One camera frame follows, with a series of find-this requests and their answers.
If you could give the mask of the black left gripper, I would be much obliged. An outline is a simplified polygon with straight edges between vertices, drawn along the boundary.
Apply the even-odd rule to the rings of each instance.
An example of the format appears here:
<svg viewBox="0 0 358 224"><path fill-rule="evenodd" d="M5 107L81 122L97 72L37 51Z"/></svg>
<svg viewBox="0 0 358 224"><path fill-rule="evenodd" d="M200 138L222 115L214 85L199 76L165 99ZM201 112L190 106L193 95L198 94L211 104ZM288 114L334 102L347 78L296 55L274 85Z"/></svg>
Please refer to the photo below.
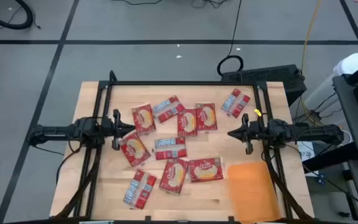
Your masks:
<svg viewBox="0 0 358 224"><path fill-rule="evenodd" d="M108 117L103 118L103 136L104 137L113 137L112 140L112 148L115 151L120 150L119 146L119 138L120 138L120 122L121 122L121 114L119 110L113 110L113 119ZM133 124L126 124L122 122L122 132L124 134L130 133L135 130L135 126Z"/></svg>

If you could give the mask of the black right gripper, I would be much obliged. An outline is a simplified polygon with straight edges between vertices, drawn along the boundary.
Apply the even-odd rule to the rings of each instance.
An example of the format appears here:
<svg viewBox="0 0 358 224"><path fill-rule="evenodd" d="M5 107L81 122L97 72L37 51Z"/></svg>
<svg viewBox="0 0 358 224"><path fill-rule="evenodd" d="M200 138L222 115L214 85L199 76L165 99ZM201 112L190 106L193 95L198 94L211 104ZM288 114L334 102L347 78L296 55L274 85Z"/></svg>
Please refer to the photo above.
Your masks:
<svg viewBox="0 0 358 224"><path fill-rule="evenodd" d="M254 151L251 140L261 140L260 135L265 134L264 119L258 116L255 121L249 121L249 115L242 115L242 124L240 128L229 131L228 135L247 144L246 154L251 155Z"/></svg>

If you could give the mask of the red popcorn bag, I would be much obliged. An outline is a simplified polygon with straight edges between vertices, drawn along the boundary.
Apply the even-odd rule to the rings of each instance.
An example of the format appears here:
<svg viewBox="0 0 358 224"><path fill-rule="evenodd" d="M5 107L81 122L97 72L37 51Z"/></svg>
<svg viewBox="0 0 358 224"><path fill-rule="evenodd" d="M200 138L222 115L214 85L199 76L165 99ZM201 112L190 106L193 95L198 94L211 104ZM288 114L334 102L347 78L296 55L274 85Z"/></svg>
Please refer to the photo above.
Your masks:
<svg viewBox="0 0 358 224"><path fill-rule="evenodd" d="M168 159L160 180L159 189L171 194L180 195L188 161L183 159Z"/></svg>
<svg viewBox="0 0 358 224"><path fill-rule="evenodd" d="M177 120L179 137L193 137L198 135L196 110L194 108L184 109L178 113Z"/></svg>
<svg viewBox="0 0 358 224"><path fill-rule="evenodd" d="M138 134L147 134L156 130L154 116L150 104L131 109L135 130Z"/></svg>
<svg viewBox="0 0 358 224"><path fill-rule="evenodd" d="M154 155L156 160L176 159L186 157L185 138L157 139L154 141Z"/></svg>
<svg viewBox="0 0 358 224"><path fill-rule="evenodd" d="M159 123L163 123L183 110L185 110L184 105L176 95L173 95L169 99L154 106L153 115Z"/></svg>
<svg viewBox="0 0 358 224"><path fill-rule="evenodd" d="M196 122L198 131L217 130L217 118L214 103L195 104Z"/></svg>
<svg viewBox="0 0 358 224"><path fill-rule="evenodd" d="M231 94L226 98L221 109L228 115L237 118L245 106L248 104L250 97L243 94L237 88L233 89Z"/></svg>
<svg viewBox="0 0 358 224"><path fill-rule="evenodd" d="M143 209L152 192L157 178L141 169L137 169L126 191L123 202L131 209Z"/></svg>
<svg viewBox="0 0 358 224"><path fill-rule="evenodd" d="M119 141L119 146L132 167L141 165L151 157L150 152L147 150L136 131L132 131L125 135Z"/></svg>
<svg viewBox="0 0 358 224"><path fill-rule="evenodd" d="M191 160L188 164L188 172L192 183L221 180L224 178L219 157Z"/></svg>

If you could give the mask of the black computer case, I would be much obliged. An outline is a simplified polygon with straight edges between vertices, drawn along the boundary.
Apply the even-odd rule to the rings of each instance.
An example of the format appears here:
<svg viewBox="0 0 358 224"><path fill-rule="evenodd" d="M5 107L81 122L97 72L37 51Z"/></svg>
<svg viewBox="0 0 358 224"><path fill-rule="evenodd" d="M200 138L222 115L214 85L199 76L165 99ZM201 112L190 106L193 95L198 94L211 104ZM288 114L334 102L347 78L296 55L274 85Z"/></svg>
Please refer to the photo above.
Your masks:
<svg viewBox="0 0 358 224"><path fill-rule="evenodd" d="M295 64L223 73L223 82L282 82L291 106L307 90L300 69Z"/></svg>

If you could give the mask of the white paper sheet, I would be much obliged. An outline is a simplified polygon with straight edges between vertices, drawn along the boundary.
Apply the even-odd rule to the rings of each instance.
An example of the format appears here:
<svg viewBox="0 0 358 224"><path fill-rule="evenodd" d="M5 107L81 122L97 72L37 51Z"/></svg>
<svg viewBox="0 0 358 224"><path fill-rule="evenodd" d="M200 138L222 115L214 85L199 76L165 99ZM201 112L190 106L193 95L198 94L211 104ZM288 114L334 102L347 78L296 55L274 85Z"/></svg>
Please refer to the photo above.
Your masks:
<svg viewBox="0 0 358 224"><path fill-rule="evenodd" d="M308 159L312 159L316 155L313 143L309 141L298 141L298 149L301 152L301 160L304 162Z"/></svg>

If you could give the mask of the white cylinder object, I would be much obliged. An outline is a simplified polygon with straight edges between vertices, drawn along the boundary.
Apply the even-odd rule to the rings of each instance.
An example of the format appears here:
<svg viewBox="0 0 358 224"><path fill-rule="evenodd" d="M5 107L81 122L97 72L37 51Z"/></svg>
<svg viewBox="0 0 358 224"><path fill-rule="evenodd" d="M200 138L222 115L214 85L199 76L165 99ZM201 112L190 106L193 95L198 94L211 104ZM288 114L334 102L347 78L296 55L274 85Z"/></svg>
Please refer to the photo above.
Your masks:
<svg viewBox="0 0 358 224"><path fill-rule="evenodd" d="M331 73L318 82L318 87L305 100L305 106L323 116L325 113L339 110L338 97L334 93L333 78L342 74L353 74L358 70L358 53L342 59Z"/></svg>

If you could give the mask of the black metal table frame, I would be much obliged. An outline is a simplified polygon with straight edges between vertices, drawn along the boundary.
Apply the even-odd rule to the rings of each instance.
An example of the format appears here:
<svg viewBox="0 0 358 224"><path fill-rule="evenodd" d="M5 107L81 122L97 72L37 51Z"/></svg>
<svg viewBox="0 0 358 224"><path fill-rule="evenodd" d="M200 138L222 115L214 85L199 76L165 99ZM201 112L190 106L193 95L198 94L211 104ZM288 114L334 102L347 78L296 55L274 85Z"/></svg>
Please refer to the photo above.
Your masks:
<svg viewBox="0 0 358 224"><path fill-rule="evenodd" d="M183 190L180 195L167 194L158 189L159 181L154 185L149 200L143 210L131 210L122 200L128 189L131 179L135 174L122 152L111 149L111 138L108 138L102 150L98 181L92 219L107 220L144 220L151 216L152 221L228 221L229 217L237 219L237 214L231 203L229 195L227 168L234 164L263 161L260 159L262 144L254 142L254 152L246 155L245 144L227 135L228 131L241 125L240 118L231 118L225 115L220 106L228 94L238 88L247 95L253 95L253 89L249 86L230 85L186 85L183 82L173 82L177 85L116 85L112 89L111 108L117 108L122 114L125 123L132 123L131 108L143 103L152 105L176 95L186 106L192 106L197 102L214 102L218 109L218 130L210 133L201 133L197 138L186 142L190 159L204 157L222 157L224 167L224 179L212 182L190 183L186 177ZM287 103L283 84L280 82L268 82L267 89L270 105L274 118L291 122L290 109ZM83 82L75 109L73 119L89 116L93 113L94 102L98 90L98 82ZM244 108L243 113L248 113L250 120L256 119L253 112L255 100L252 99ZM280 150L283 170L287 187L303 210L314 216L310 193L306 184L300 155L291 147ZM60 173L50 215L61 212L64 206L74 195L78 188L81 170L83 167L85 152L73 155L67 160Z"/></svg>

